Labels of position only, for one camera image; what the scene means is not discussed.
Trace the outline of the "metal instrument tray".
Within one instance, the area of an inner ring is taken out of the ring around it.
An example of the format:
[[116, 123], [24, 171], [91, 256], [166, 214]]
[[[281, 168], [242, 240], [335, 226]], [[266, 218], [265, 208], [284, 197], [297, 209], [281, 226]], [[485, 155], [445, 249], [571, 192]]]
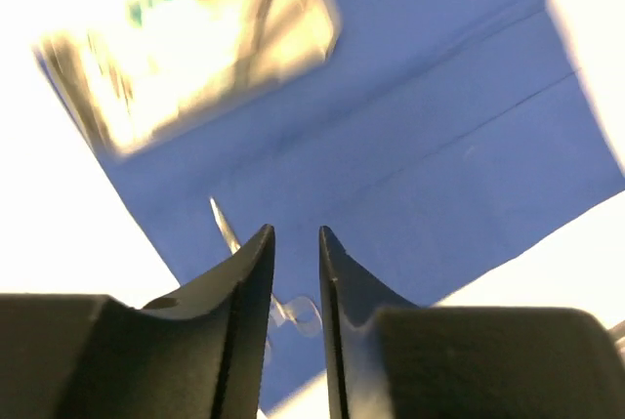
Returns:
[[171, 0], [142, 27], [126, 1], [35, 49], [91, 149], [134, 154], [332, 55], [335, 0]]

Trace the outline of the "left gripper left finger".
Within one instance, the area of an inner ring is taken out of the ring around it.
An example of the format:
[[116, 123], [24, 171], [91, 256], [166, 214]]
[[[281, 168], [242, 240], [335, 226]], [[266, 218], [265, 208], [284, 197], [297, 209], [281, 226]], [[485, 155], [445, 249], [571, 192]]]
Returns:
[[107, 295], [3, 295], [2, 416], [255, 417], [274, 244], [263, 226], [142, 309]]

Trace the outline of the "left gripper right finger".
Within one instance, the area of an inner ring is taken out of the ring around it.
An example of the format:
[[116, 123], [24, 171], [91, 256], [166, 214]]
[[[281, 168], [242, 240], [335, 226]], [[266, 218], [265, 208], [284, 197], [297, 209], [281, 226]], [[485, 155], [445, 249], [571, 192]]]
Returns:
[[624, 365], [576, 309], [422, 308], [319, 231], [334, 418], [620, 418]]

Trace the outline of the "blue surgical drape cloth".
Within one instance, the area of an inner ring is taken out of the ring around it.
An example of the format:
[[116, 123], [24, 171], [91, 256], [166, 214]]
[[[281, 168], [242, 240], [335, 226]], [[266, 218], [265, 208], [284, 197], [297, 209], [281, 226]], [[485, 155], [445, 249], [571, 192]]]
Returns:
[[544, 0], [338, 0], [330, 60], [127, 159], [98, 160], [180, 282], [276, 233], [274, 289], [317, 298], [318, 230], [404, 297], [442, 299], [624, 177]]

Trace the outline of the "steel needle holder forceps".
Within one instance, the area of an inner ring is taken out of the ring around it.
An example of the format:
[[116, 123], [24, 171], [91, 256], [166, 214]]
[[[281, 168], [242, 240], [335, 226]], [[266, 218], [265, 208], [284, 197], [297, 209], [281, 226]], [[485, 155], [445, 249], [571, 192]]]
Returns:
[[[216, 226], [231, 255], [236, 254], [241, 243], [223, 213], [218, 201], [212, 195], [208, 197]], [[268, 335], [265, 340], [264, 365], [272, 358], [271, 333], [285, 324], [293, 325], [300, 335], [311, 338], [322, 331], [322, 318], [315, 301], [308, 296], [297, 296], [289, 301], [280, 301], [271, 293], [268, 321]]]

